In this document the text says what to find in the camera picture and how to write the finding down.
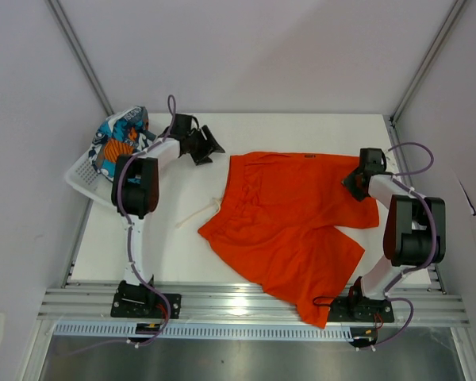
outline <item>white panel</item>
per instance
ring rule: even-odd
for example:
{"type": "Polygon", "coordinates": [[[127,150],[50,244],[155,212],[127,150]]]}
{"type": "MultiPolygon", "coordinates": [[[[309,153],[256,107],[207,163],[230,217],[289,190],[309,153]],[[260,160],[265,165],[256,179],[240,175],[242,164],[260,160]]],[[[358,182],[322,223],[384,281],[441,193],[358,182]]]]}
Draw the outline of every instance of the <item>white panel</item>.
{"type": "MultiPolygon", "coordinates": [[[[476,0],[402,116],[399,133],[402,140],[428,145],[436,156],[434,168],[414,180],[420,191],[447,203],[443,280],[451,292],[463,296],[476,332],[476,217],[470,215],[460,186],[476,207],[476,0]]],[[[409,152],[411,168],[426,159],[409,152]]]]}
{"type": "Polygon", "coordinates": [[[0,2],[0,380],[13,380],[86,200],[63,173],[104,115],[42,1],[0,2]]]}
{"type": "Polygon", "coordinates": [[[117,110],[391,114],[453,0],[70,0],[117,110]]]}
{"type": "MultiPolygon", "coordinates": [[[[152,215],[148,254],[159,282],[239,283],[244,278],[215,254],[198,234],[217,211],[208,208],[182,227],[177,224],[221,198],[228,176],[229,155],[253,151],[325,152],[359,154],[361,147],[387,148],[388,133],[381,115],[330,114],[199,114],[226,154],[214,154],[213,163],[195,167],[189,156],[176,160],[161,176],[160,202],[152,215]]],[[[154,132],[168,124],[166,114],[151,114],[154,132]]],[[[379,205],[380,226],[375,229],[339,229],[365,248],[351,281],[367,273],[382,255],[382,236],[388,215],[379,205]]],[[[120,281],[126,262],[125,228],[116,210],[97,203],[86,223],[72,273],[73,281],[120,281]]],[[[405,281],[410,287],[430,284],[427,271],[405,281]]]]}

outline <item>drawstring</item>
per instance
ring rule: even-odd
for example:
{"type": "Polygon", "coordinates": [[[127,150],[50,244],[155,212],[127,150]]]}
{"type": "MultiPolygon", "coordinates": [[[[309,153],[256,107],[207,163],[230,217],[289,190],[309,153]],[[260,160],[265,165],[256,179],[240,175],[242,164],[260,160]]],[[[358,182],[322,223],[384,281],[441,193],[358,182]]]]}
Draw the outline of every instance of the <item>drawstring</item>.
{"type": "Polygon", "coordinates": [[[176,229],[180,229],[182,226],[185,225],[186,222],[192,219],[192,217],[196,217],[198,214],[204,212],[205,210],[211,208],[212,206],[217,207],[217,213],[221,211],[221,203],[222,203],[222,198],[212,198],[212,202],[208,204],[207,206],[203,207],[202,209],[192,213],[189,217],[185,218],[184,220],[180,221],[178,224],[175,225],[176,229]]]}

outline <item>white table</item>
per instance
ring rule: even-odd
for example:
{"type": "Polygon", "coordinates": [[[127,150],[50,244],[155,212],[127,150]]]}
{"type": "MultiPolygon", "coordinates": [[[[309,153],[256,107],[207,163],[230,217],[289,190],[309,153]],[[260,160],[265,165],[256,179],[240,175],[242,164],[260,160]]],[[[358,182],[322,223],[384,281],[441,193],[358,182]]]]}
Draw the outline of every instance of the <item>white table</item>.
{"type": "MultiPolygon", "coordinates": [[[[160,202],[154,213],[150,247],[156,282],[242,283],[235,273],[199,236],[198,228],[216,208],[191,218],[181,228],[176,224],[221,198],[228,174],[229,155],[253,151],[321,152],[359,154],[363,147],[386,149],[390,140],[382,115],[339,114],[197,114],[210,127],[226,154],[213,154],[212,164],[195,167],[189,156],[170,164],[161,175],[160,202]]],[[[151,130],[161,132],[170,115],[150,114],[151,130]]],[[[387,209],[379,205],[376,229],[339,228],[359,242],[365,254],[349,283],[368,272],[382,255],[387,209]]],[[[120,281],[125,266],[125,231],[116,210],[94,202],[71,280],[79,282],[120,281]]],[[[404,280],[409,287],[426,287],[426,270],[404,280]]]]}

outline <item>wall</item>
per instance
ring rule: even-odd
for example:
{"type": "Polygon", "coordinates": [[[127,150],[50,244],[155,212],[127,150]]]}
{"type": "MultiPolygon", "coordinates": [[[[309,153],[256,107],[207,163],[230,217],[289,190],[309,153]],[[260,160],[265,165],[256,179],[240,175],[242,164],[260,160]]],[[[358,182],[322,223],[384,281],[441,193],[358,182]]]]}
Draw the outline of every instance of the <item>wall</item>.
{"type": "MultiPolygon", "coordinates": [[[[448,290],[464,297],[476,342],[476,0],[470,2],[439,59],[401,117],[401,140],[432,148],[436,163],[415,176],[425,194],[447,203],[447,255],[442,262],[448,290]]],[[[409,151],[411,168],[427,157],[409,151]]]]}
{"type": "Polygon", "coordinates": [[[104,118],[41,0],[0,2],[0,381],[13,380],[86,200],[63,182],[104,118]]]}
{"type": "Polygon", "coordinates": [[[62,3],[117,110],[391,114],[453,0],[62,3]]]}

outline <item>folded clothes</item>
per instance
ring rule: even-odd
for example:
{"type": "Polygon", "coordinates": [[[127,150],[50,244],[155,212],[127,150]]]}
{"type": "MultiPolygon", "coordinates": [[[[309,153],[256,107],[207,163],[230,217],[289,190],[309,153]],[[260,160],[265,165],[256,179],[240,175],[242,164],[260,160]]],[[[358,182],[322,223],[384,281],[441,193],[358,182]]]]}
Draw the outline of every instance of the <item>folded clothes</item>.
{"type": "Polygon", "coordinates": [[[231,156],[221,210],[199,233],[245,279],[324,328],[329,308],[314,298],[330,304],[364,253],[335,225],[379,225],[376,201],[354,200],[341,183],[358,163],[312,153],[231,156]]]}

